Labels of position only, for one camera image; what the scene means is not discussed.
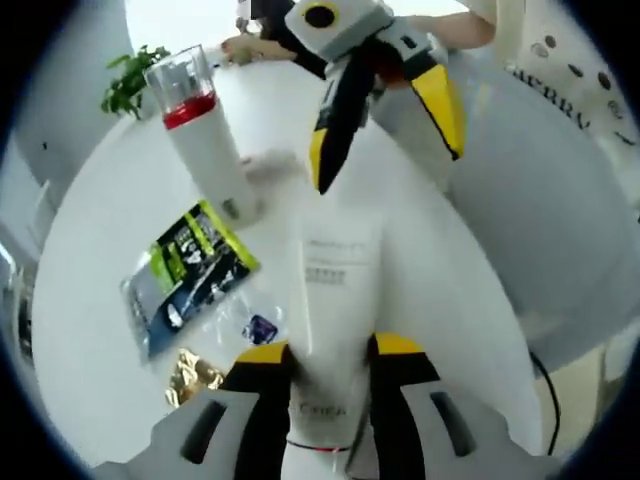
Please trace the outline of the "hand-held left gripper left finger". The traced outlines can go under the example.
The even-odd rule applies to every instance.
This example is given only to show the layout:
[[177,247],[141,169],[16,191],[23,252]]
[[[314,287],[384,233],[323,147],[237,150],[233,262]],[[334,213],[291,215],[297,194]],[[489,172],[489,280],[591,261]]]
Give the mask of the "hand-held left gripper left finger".
[[96,479],[278,479],[294,359],[285,341],[251,348],[220,388],[204,389],[151,430],[126,462],[104,462]]

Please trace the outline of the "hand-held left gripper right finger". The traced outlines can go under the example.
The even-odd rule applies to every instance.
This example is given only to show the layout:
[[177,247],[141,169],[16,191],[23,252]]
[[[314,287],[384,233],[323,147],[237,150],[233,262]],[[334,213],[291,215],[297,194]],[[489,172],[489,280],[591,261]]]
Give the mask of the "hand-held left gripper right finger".
[[423,347],[392,332],[366,341],[369,420],[381,479],[554,479],[559,462],[514,441],[481,399],[444,382]]

